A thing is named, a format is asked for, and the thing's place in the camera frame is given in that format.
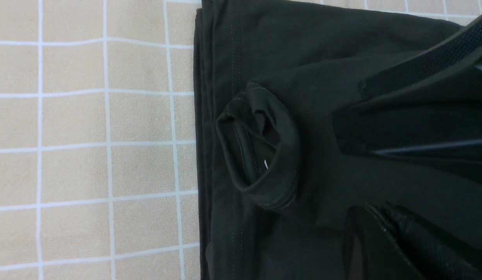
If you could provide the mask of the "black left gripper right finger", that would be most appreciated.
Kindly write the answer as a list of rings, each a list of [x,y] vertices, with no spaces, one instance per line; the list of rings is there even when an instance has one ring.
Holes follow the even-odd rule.
[[[482,249],[403,206],[387,204],[381,214],[399,248],[427,280],[482,280]]]

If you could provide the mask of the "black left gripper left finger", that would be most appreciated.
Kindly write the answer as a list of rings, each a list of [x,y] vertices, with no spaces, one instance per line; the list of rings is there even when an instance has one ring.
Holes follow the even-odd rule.
[[[347,280],[425,279],[399,246],[390,220],[371,205],[348,209],[342,252]]]

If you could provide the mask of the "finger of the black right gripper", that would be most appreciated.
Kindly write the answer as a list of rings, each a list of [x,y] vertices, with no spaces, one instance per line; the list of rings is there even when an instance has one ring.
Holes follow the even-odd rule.
[[[482,78],[338,110],[340,151],[432,167],[482,183]]]
[[[374,98],[422,82],[482,48],[482,15],[432,48],[359,82],[363,98]]]

